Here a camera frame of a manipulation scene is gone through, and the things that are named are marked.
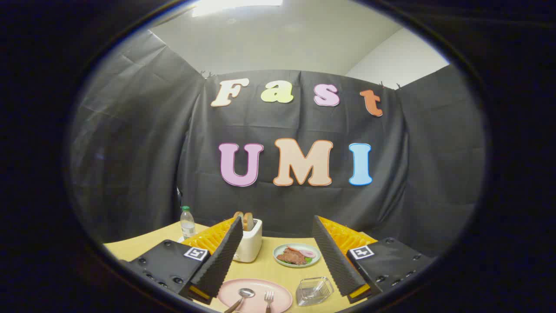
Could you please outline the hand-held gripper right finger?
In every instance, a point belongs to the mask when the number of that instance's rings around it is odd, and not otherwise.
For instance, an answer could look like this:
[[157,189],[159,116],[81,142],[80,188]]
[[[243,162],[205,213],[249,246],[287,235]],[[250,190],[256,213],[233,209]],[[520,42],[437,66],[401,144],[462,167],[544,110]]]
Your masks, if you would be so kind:
[[312,236],[340,295],[350,303],[397,288],[435,260],[398,239],[375,240],[322,216],[314,216]]

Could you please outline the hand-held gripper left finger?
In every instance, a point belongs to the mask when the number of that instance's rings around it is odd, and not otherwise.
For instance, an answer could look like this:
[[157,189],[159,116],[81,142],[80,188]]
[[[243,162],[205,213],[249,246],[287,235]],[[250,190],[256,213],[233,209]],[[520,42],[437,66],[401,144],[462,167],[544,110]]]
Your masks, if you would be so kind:
[[243,235],[241,220],[231,218],[181,243],[162,240],[131,261],[120,263],[151,285],[210,304],[224,283]]

